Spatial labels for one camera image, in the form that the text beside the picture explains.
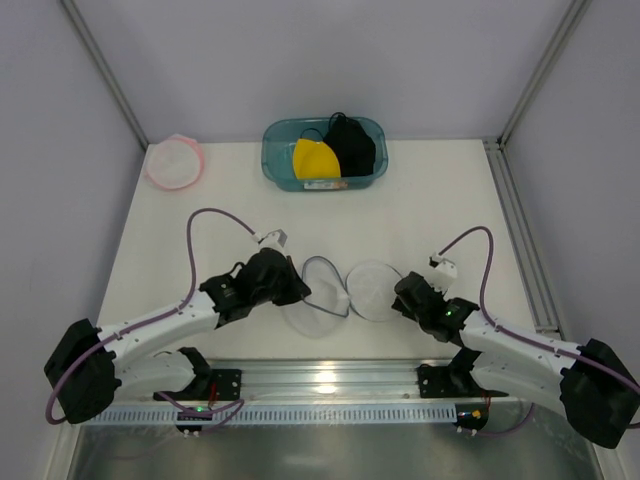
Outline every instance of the gray wall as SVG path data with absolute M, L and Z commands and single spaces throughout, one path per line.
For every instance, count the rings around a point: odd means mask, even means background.
M 77 0 L 143 128 L 258 140 L 336 109 L 500 133 L 569 0 Z
M 42 367 L 72 321 L 96 317 L 140 163 L 56 2 L 0 2 L 3 479 L 42 473 L 57 430 Z
M 640 379 L 640 3 L 593 2 L 509 153 L 570 335 Z

